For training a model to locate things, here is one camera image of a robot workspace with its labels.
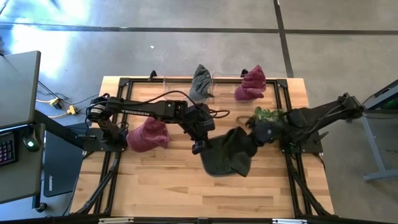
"dark green cloth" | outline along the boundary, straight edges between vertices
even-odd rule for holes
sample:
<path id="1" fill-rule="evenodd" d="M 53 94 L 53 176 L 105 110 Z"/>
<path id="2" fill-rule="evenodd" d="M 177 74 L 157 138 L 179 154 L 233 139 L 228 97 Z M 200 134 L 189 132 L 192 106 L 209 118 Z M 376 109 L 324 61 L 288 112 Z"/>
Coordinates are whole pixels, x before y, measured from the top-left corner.
<path id="1" fill-rule="evenodd" d="M 203 65 L 198 65 L 192 79 L 192 86 L 189 90 L 189 97 L 194 101 L 204 100 L 205 98 L 214 97 L 208 92 L 211 88 L 210 72 Z"/>
<path id="2" fill-rule="evenodd" d="M 256 148 L 244 129 L 231 129 L 226 135 L 210 139 L 211 148 L 200 153 L 203 167 L 213 177 L 239 174 L 246 177 L 251 166 L 248 151 Z"/>

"wooden table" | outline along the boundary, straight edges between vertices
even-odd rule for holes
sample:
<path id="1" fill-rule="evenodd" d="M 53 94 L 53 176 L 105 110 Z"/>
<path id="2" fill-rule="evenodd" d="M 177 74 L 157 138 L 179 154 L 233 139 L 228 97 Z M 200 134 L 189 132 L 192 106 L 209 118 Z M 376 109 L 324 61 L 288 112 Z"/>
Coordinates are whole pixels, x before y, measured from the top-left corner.
<path id="1" fill-rule="evenodd" d="M 101 95 L 116 96 L 120 77 L 104 77 Z M 288 78 L 293 108 L 308 106 L 304 80 Z M 233 101 L 238 85 L 217 84 L 213 90 L 216 99 L 208 102 L 214 110 L 231 110 L 223 119 L 216 119 L 216 129 L 209 137 L 225 134 L 239 125 L 240 115 L 252 115 L 256 106 L 276 109 L 273 88 L 264 92 L 264 98 L 253 103 Z M 167 85 L 167 90 L 184 89 L 190 84 Z M 146 101 L 165 91 L 161 83 L 135 83 L 131 100 Z M 183 96 L 168 96 L 182 100 Z M 141 125 L 146 117 L 128 116 L 129 130 Z M 112 216 L 129 217 L 228 217 L 269 218 L 293 217 L 292 199 L 284 156 L 277 142 L 259 148 L 252 159 L 249 175 L 210 177 L 203 170 L 200 156 L 191 153 L 192 142 L 176 124 L 168 124 L 171 142 L 167 149 L 157 148 L 144 153 L 128 149 L 123 152 L 113 201 Z M 95 152 L 83 161 L 71 212 L 83 206 L 98 185 L 104 153 Z M 325 171 L 319 158 L 303 155 L 307 184 L 318 201 L 333 213 Z M 105 189 L 103 207 L 108 188 Z M 302 193 L 298 191 L 303 210 Z"/>

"gray floor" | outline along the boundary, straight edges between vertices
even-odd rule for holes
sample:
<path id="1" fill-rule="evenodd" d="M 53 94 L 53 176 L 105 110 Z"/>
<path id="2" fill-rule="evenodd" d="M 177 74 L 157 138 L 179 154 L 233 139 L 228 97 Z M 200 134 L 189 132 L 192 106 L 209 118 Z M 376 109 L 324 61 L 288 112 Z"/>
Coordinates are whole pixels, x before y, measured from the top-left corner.
<path id="1" fill-rule="evenodd" d="M 286 29 L 398 29 L 398 2 L 393 0 L 279 2 Z M 10 0 L 0 22 L 277 28 L 272 0 Z M 40 81 L 72 102 L 97 93 L 104 75 L 148 75 L 151 70 L 159 75 L 186 75 L 192 74 L 198 63 L 225 74 L 259 64 L 268 77 L 286 77 L 278 34 L 70 32 L 0 26 L 0 37 L 2 49 L 8 53 L 40 50 Z M 398 35 L 288 35 L 287 43 L 294 76 L 305 79 L 311 106 L 335 100 L 344 92 L 363 101 L 398 77 Z M 47 105 L 38 104 L 37 108 L 49 115 L 59 113 Z M 83 119 L 69 116 L 57 121 L 73 124 Z M 377 167 L 361 123 L 339 122 L 325 129 L 330 131 L 323 146 L 335 213 L 398 222 L 398 178 L 369 183 L 362 179 Z M 0 220 L 61 215 L 68 197 L 44 198 L 50 205 L 44 213 L 32 211 L 29 198 L 0 205 Z"/>

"keyboard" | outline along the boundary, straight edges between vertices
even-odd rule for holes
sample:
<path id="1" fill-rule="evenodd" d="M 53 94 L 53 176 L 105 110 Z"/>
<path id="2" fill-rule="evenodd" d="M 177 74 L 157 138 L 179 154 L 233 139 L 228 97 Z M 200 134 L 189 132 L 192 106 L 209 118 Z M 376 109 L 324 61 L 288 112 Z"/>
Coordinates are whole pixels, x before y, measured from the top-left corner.
<path id="1" fill-rule="evenodd" d="M 0 167 L 17 162 L 14 134 L 0 134 Z"/>

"pink cloth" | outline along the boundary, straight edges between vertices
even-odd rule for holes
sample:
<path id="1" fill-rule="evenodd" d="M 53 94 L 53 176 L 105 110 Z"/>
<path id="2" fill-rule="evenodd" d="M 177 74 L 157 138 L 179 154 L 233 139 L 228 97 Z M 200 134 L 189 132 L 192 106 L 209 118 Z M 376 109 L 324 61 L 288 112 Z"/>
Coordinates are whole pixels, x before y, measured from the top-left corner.
<path id="1" fill-rule="evenodd" d="M 260 65 L 257 65 L 242 80 L 242 84 L 235 90 L 235 100 L 255 100 L 263 98 L 266 90 L 266 76 Z"/>
<path id="2" fill-rule="evenodd" d="M 146 152 L 158 146 L 166 148 L 170 141 L 166 124 L 154 118 L 147 118 L 126 139 L 130 148 L 136 152 Z"/>

